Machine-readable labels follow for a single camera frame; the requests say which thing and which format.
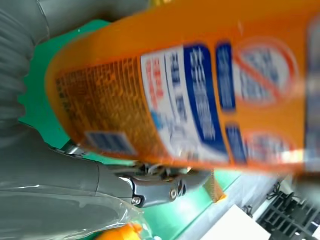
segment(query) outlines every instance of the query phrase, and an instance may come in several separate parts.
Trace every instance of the orange bottle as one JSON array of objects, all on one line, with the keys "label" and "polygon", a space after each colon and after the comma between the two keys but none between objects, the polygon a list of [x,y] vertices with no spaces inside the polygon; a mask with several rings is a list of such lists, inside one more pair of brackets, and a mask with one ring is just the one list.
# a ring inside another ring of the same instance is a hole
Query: orange bottle
[{"label": "orange bottle", "polygon": [[72,140],[108,157],[318,171],[318,16],[318,0],[176,0],[66,46],[46,89]]}]

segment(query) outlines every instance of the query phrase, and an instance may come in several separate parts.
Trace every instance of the green surface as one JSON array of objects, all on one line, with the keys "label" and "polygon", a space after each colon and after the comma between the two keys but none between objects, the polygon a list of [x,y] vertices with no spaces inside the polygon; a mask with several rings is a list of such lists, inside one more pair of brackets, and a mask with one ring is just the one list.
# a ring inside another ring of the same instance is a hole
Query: green surface
[{"label": "green surface", "polygon": [[[82,28],[38,46],[34,59],[31,63],[29,75],[25,78],[28,92],[20,98],[20,101],[26,107],[26,116],[22,118],[21,121],[35,127],[42,135],[45,142],[51,146],[61,148],[66,143],[69,138],[55,117],[45,92],[45,76],[47,67],[54,54],[66,43],[81,34],[95,31],[106,25],[106,23],[103,21],[94,21]],[[95,154],[91,154],[88,158],[104,164],[130,164],[129,161],[106,158]],[[217,171],[216,175],[223,189],[226,189],[239,174],[236,172]],[[212,201],[207,192],[201,188],[177,199],[174,203],[145,209],[144,217],[155,235],[159,236],[163,240],[174,240],[211,204],[212,204]]]}]

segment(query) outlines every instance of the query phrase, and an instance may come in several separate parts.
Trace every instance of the orange cap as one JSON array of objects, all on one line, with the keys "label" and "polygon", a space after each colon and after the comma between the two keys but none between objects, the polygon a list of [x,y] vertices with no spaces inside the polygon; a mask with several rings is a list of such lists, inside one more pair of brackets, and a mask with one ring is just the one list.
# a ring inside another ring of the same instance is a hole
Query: orange cap
[{"label": "orange cap", "polygon": [[96,240],[141,240],[140,233],[142,231],[143,227],[140,224],[128,224],[105,231]]}]

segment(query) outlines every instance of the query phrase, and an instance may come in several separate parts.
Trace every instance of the product label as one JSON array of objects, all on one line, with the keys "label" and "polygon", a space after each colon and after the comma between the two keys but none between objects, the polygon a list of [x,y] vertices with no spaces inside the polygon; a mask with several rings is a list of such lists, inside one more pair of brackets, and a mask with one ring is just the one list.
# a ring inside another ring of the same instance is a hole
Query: product label
[{"label": "product label", "polygon": [[149,108],[168,152],[177,158],[229,161],[207,47],[181,46],[143,55],[141,69]]},{"label": "product label", "polygon": [[141,49],[60,72],[57,89],[68,133],[106,156],[312,169],[320,166],[319,26]]}]

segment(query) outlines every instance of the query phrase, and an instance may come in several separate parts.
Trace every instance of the barcode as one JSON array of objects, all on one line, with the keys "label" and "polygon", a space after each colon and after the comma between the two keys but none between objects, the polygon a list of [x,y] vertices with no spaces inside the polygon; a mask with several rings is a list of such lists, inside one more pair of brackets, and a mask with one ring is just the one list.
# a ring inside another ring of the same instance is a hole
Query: barcode
[{"label": "barcode", "polygon": [[87,132],[96,148],[106,153],[136,155],[137,152],[124,133]]}]

